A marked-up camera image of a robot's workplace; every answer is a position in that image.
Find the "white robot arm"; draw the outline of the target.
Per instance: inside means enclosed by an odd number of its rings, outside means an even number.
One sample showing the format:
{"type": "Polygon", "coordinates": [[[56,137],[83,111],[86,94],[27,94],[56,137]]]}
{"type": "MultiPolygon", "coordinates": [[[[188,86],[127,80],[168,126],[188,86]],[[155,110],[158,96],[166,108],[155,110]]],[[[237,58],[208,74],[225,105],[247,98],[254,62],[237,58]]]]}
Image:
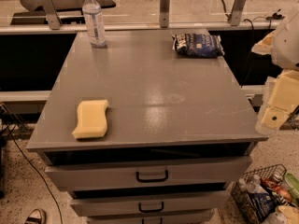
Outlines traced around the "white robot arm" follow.
{"type": "Polygon", "coordinates": [[[277,131],[299,106],[299,4],[251,51],[269,54],[272,63],[282,69],[277,78],[269,78],[264,85],[255,126],[259,133],[269,134],[277,131]]]}

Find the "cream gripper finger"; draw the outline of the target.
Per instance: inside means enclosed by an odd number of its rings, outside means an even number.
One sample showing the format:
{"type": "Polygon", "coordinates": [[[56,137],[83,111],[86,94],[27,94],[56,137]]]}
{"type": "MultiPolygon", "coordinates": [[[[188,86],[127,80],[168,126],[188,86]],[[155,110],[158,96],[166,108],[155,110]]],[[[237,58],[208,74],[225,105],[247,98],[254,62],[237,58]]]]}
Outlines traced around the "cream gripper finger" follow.
{"type": "Polygon", "coordinates": [[[251,51],[259,55],[270,55],[272,53],[272,41],[274,35],[274,31],[266,35],[262,40],[253,45],[251,51]]]}

